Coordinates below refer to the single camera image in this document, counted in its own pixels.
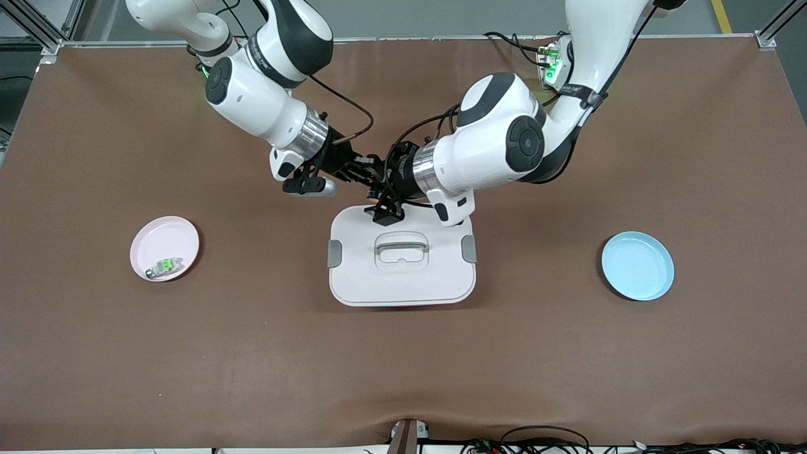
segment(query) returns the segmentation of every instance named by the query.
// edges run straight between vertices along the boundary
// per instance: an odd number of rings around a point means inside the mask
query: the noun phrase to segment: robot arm
[[[183,38],[206,66],[238,51],[224,20],[202,12],[217,4],[217,0],[126,0],[129,14],[141,27]]]
[[[405,157],[393,180],[414,180],[404,197],[422,197],[443,225],[475,209],[474,190],[520,180],[539,183],[566,161],[587,118],[599,107],[648,0],[567,0],[575,64],[547,115],[512,73],[476,82],[462,100],[457,132]]]
[[[374,208],[378,223],[403,219],[403,200],[426,198],[446,226],[475,210],[475,190],[517,180],[541,183],[559,172],[579,130],[602,103],[650,2],[566,0],[575,62],[549,115],[515,74],[492,74],[467,91],[456,133],[420,148],[409,143],[385,166],[374,155],[355,153],[322,116],[291,97],[306,76],[331,61],[333,50],[331,29],[305,0],[261,0],[269,20],[241,49],[224,21],[200,12],[214,1],[127,0],[127,6],[141,25],[183,37],[204,64],[212,65],[208,102],[273,146],[270,165],[273,176],[284,181],[284,191],[334,195],[333,181],[317,176],[322,170],[369,186],[368,196],[380,199]],[[653,2],[672,9],[684,0]],[[391,173],[384,174],[387,166]]]

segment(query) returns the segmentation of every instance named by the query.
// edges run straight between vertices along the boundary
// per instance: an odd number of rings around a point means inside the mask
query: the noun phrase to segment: green object
[[[555,62],[546,70],[546,82],[555,83],[557,81],[558,72],[560,72],[562,67],[563,60],[560,58],[556,59]]]
[[[181,259],[178,257],[172,257],[170,259],[162,259],[157,262],[156,265],[150,267],[148,270],[145,271],[146,277],[151,280],[154,280],[158,277],[162,277],[164,275],[169,275],[174,272],[179,271],[182,264],[180,263]]]

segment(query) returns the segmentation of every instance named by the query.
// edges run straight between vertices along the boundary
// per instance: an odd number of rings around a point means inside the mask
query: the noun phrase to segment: wire
[[[639,35],[642,34],[642,31],[645,29],[647,24],[650,22],[650,19],[653,18],[653,14],[655,14],[655,12],[656,12],[656,10],[658,8],[659,8],[658,6],[653,6],[653,9],[650,11],[650,14],[647,15],[647,17],[645,18],[645,21],[642,23],[642,26],[639,27],[638,31],[636,32],[636,36],[634,36],[633,39],[630,41],[630,44],[628,44],[628,48],[627,48],[627,50],[625,50],[625,55],[622,56],[622,59],[620,60],[619,64],[614,69],[614,71],[611,73],[611,76],[608,77],[608,80],[605,82],[605,85],[603,85],[602,89],[600,89],[600,93],[607,95],[608,88],[611,86],[611,83],[617,77],[617,74],[619,73],[619,71],[622,69],[622,66],[625,64],[625,60],[628,59],[628,55],[630,55],[630,51],[633,50],[633,46],[636,44],[636,40],[639,38]],[[547,103],[553,103],[553,102],[554,102],[554,99],[550,99],[549,101],[547,101]],[[569,148],[569,155],[566,156],[566,161],[563,163],[563,166],[560,168],[558,173],[552,175],[552,177],[550,177],[547,180],[537,182],[535,184],[552,183],[555,179],[560,177],[563,174],[563,172],[566,171],[566,168],[569,166],[569,162],[571,162],[571,155],[575,152],[575,146],[577,145],[577,136],[579,135],[579,130],[577,132],[574,132],[574,134],[575,134],[575,136],[571,138],[571,147]]]
[[[771,33],[771,38],[773,38],[774,36],[776,36],[776,33],[779,33],[779,31],[780,31],[782,28],[784,28],[784,26],[785,26],[785,25],[787,25],[787,24],[788,24],[788,22],[790,22],[790,21],[791,21],[791,20],[792,20],[794,17],[796,17],[796,15],[798,15],[799,13],[801,13],[801,10],[805,9],[805,6],[807,6],[807,3],[802,3],[802,4],[801,4],[801,6],[799,6],[799,9],[797,9],[795,13],[791,14],[791,15],[790,15],[790,17],[788,17],[787,19],[785,19],[785,20],[784,20],[784,22],[782,22],[782,24],[781,24],[781,25],[779,25],[779,27],[778,27],[776,30],[774,30],[774,31],[773,31],[773,33]]]
[[[769,439],[732,439],[718,444],[683,443],[675,446],[648,446],[642,454],[713,454],[724,453],[723,449],[751,450],[755,454],[781,454],[782,451],[797,454],[807,452],[807,443],[780,445]]]
[[[630,51],[633,50],[633,45],[636,44],[636,40],[639,38],[639,35],[642,34],[642,31],[645,29],[647,24],[653,18],[653,15],[655,14],[655,12],[656,12],[656,10],[658,8],[659,8],[658,6],[653,6],[653,9],[650,10],[650,14],[647,15],[647,17],[645,18],[645,21],[642,23],[642,26],[636,32],[636,36],[634,36],[633,39],[630,41],[630,44],[628,44],[628,50],[625,51],[625,55],[622,56],[622,60],[619,61],[619,65],[617,65],[617,67],[611,73],[611,77],[609,77],[608,80],[605,82],[605,85],[603,85],[602,89],[600,90],[600,93],[607,93],[608,92],[608,88],[611,86],[611,83],[613,82],[613,79],[615,79],[617,77],[617,74],[619,74],[619,71],[622,69],[622,65],[625,64],[625,60],[628,59],[628,55],[630,55]]]
[[[459,106],[460,106],[459,104],[454,106],[454,108],[451,109],[451,115],[449,115],[449,129],[451,130],[452,134],[457,132],[457,129],[454,127],[454,113],[457,112],[457,109],[459,109]]]
[[[527,55],[527,52],[525,50],[524,45],[521,43],[521,41],[518,40],[518,35],[513,33],[512,38],[516,41],[516,46],[519,48],[519,50],[521,50],[521,55],[523,55],[524,58],[527,59],[527,61],[529,61],[530,63],[532,63],[535,66],[540,66],[542,68],[549,68],[550,67],[549,63],[542,63],[540,61],[533,60],[532,58],[530,58],[529,55]]]
[[[253,0],[253,3],[255,3],[255,7],[257,8],[257,10],[261,12],[263,19],[269,20],[269,11],[267,11],[266,8],[263,7],[261,2],[259,2],[258,0]]]
[[[210,73],[207,72],[207,67],[205,65],[203,65],[202,62],[197,63],[196,66],[195,66],[195,69],[197,71],[199,71],[200,73],[204,74],[205,78],[210,77]]]
[[[353,134],[350,134],[349,136],[345,136],[345,137],[342,137],[341,139],[337,139],[337,140],[333,141],[334,145],[339,145],[339,144],[343,144],[345,142],[351,141],[351,140],[355,139],[356,137],[361,136],[365,132],[370,131],[370,128],[372,128],[373,124],[375,124],[375,118],[373,117],[373,114],[370,113],[370,111],[368,111],[364,107],[358,105],[358,103],[356,103],[352,99],[348,98],[347,96],[343,95],[342,93],[339,93],[338,91],[334,90],[330,86],[325,85],[318,78],[315,78],[314,76],[308,76],[308,77],[311,78],[312,81],[318,83],[325,90],[330,91],[337,98],[341,99],[342,101],[345,101],[346,103],[350,104],[351,106],[353,106],[353,107],[357,108],[358,110],[362,111],[364,113],[364,115],[367,116],[367,119],[369,120],[369,122],[367,123],[367,126],[365,126],[364,129],[362,129],[362,130],[360,130],[358,132],[354,132]]]
[[[226,6],[226,8],[224,8],[223,10],[216,13],[216,15],[219,15],[219,13],[223,13],[225,11],[230,11],[230,14],[232,15],[232,17],[236,20],[236,22],[238,22],[238,27],[241,27],[241,31],[244,33],[244,36],[247,36],[247,31],[244,28],[244,24],[241,23],[240,19],[238,19],[238,16],[236,16],[236,12],[232,9],[232,8],[235,8],[236,6],[238,6],[241,3],[241,0],[236,0],[236,4],[233,5],[233,6],[230,6],[227,3],[227,0],[221,0],[221,2],[224,4],[224,6]]]
[[[0,78],[0,81],[10,81],[12,79],[28,79],[29,81],[33,81],[34,78],[28,76],[11,76],[9,78]]]
[[[517,44],[516,42],[512,41],[510,38],[508,38],[507,36],[505,36],[505,35],[503,35],[503,34],[501,34],[499,32],[488,32],[488,33],[485,33],[483,36],[488,36],[488,37],[496,36],[498,38],[501,38],[502,40],[504,40],[504,42],[506,42],[507,44],[510,44],[511,46],[520,47],[519,44]],[[534,48],[532,46],[521,45],[521,47],[523,49],[525,49],[525,50],[529,50],[530,52],[538,52],[538,48]]]
[[[442,132],[442,129],[443,129],[443,122],[445,122],[446,118],[449,119],[449,124],[451,124],[452,120],[454,119],[454,116],[449,116],[448,114],[455,111],[456,109],[459,109],[459,104],[455,104],[455,105],[449,107],[449,110],[445,111],[445,114],[447,116],[444,116],[443,118],[440,118],[440,123],[437,124],[437,131],[434,133],[434,139],[435,140],[440,138],[440,133]]]
[[[549,101],[546,101],[545,103],[541,103],[541,105],[542,105],[543,107],[547,107],[547,106],[549,106],[550,104],[552,104],[552,103],[554,103],[555,101],[557,101],[559,98],[560,98],[560,94],[556,94],[555,96],[553,96],[552,98],[550,98],[550,100],[549,100]]]
[[[504,432],[504,435],[502,435],[501,438],[499,439],[499,443],[504,443],[504,439],[507,438],[508,435],[514,434],[516,432],[531,431],[531,430],[537,430],[537,429],[551,430],[551,431],[563,431],[563,432],[567,432],[567,433],[570,433],[570,434],[577,435],[578,437],[580,437],[586,443],[585,446],[584,446],[586,452],[588,454],[592,454],[591,443],[589,443],[588,438],[586,438],[586,435],[583,435],[578,431],[574,431],[572,429],[566,429],[565,427],[560,427],[560,426],[535,425],[535,426],[516,427],[515,429],[511,429],[509,431]]]
[[[777,20],[779,20],[779,18],[782,17],[782,15],[784,15],[784,13],[788,12],[788,10],[790,8],[792,8],[792,6],[795,5],[797,1],[798,0],[791,0],[790,4],[787,5],[785,8],[783,8],[782,11],[779,11],[779,14],[776,15],[776,17],[773,18],[773,20],[765,28],[763,28],[762,31],[759,34],[764,35],[765,32],[767,32],[768,28],[770,28]]]
[[[507,37],[507,36],[505,36],[505,35],[502,35],[502,34],[501,34],[501,33],[499,33],[499,32],[488,32],[488,33],[485,33],[485,34],[484,34],[484,36],[497,36],[497,37],[501,38],[502,40],[504,40],[504,42],[506,42],[507,44],[510,44],[511,46],[516,46],[516,47],[517,47],[519,50],[521,50],[521,55],[523,55],[523,56],[524,56],[524,58],[526,58],[526,59],[527,59],[527,61],[529,61],[529,62],[530,62],[530,63],[532,63],[533,65],[535,65],[535,66],[540,66],[540,67],[542,67],[542,68],[549,68],[549,67],[550,67],[550,66],[549,66],[549,64],[547,64],[547,63],[542,63],[542,62],[539,62],[539,61],[537,61],[537,60],[534,60],[532,57],[530,57],[529,55],[527,55],[527,52],[526,52],[526,51],[528,51],[528,50],[529,50],[530,52],[535,52],[535,53],[537,53],[537,52],[539,52],[539,51],[540,51],[540,49],[539,49],[539,48],[534,48],[534,47],[532,47],[532,46],[525,46],[525,45],[523,45],[523,44],[521,43],[521,41],[518,39],[518,35],[517,35],[517,34],[515,34],[515,33],[513,33],[513,34],[512,34],[512,36],[511,36],[510,38],[508,38],[508,37]]]
[[[416,206],[416,207],[423,207],[423,208],[432,208],[432,205],[430,205],[430,204],[421,204],[421,203],[419,203],[419,202],[412,202],[411,200],[402,200],[402,199],[400,198],[400,196],[399,196],[397,193],[395,193],[395,189],[392,187],[392,183],[390,182],[390,175],[389,175],[389,163],[390,163],[390,160],[391,160],[391,159],[392,159],[392,157],[393,157],[393,153],[395,152],[395,148],[397,148],[397,147],[398,147],[398,145],[400,145],[400,143],[401,143],[402,141],[404,141],[404,139],[406,138],[406,136],[408,136],[409,134],[413,133],[413,132],[414,132],[416,129],[418,129],[419,127],[421,127],[421,126],[425,126],[426,124],[432,123],[433,121],[443,120],[443,119],[445,119],[445,118],[449,118],[449,121],[450,121],[450,118],[451,118],[451,117],[453,117],[453,116],[457,115],[457,112],[456,112],[456,107],[458,107],[458,106],[459,106],[459,104],[458,104],[457,106],[454,106],[454,107],[450,108],[450,109],[449,109],[448,111],[446,111],[445,113],[442,113],[442,114],[440,114],[440,115],[436,115],[436,116],[429,117],[429,118],[427,118],[426,120],[423,120],[423,121],[421,121],[421,122],[420,122],[420,123],[418,123],[418,124],[415,124],[415,125],[414,125],[414,126],[412,126],[411,128],[407,129],[407,130],[406,130],[406,131],[405,131],[403,134],[401,134],[401,136],[400,136],[400,137],[398,137],[398,140],[397,140],[397,141],[395,141],[395,143],[394,143],[394,144],[392,144],[392,147],[390,147],[390,151],[389,151],[389,153],[387,153],[387,157],[386,157],[386,158],[384,158],[384,173],[383,173],[383,175],[384,175],[384,183],[387,185],[387,190],[390,192],[390,194],[392,194],[392,196],[393,196],[394,198],[396,198],[396,199],[400,200],[401,202],[403,202],[403,203],[405,203],[405,204],[408,204],[408,205],[414,205],[414,206]]]
[[[222,9],[222,10],[218,10],[218,11],[217,11],[217,12],[215,12],[214,14],[215,14],[215,15],[220,15],[221,13],[223,13],[223,12],[225,12],[225,11],[230,11],[230,12],[232,12],[232,10],[233,10],[234,8],[237,8],[237,7],[238,7],[238,5],[240,5],[240,4],[241,4],[241,0],[236,0],[236,4],[235,4],[235,5],[233,5],[233,6],[227,6],[226,8],[224,8],[224,9]]]

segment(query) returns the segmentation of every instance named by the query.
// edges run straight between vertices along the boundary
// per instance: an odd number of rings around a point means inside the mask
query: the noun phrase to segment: gray latch
[[[474,235],[462,237],[462,259],[468,263],[476,263],[476,239]]]
[[[328,268],[336,268],[342,264],[342,243],[339,240],[328,242]]]

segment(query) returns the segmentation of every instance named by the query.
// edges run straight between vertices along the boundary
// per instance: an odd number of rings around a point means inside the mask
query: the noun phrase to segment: brown table surface
[[[0,448],[378,443],[404,417],[438,438],[807,438],[807,128],[753,39],[642,40],[562,178],[478,192],[477,287],[432,309],[333,299],[330,223],[364,188],[283,195],[193,65],[67,48],[37,75],[0,170]],[[375,113],[354,146],[383,155],[506,70],[537,85],[484,41],[339,45],[321,78]],[[365,121],[311,82],[296,94],[343,132]],[[203,255],[151,284],[129,245],[165,215],[198,225]],[[601,280],[625,230],[672,253],[664,298]]]

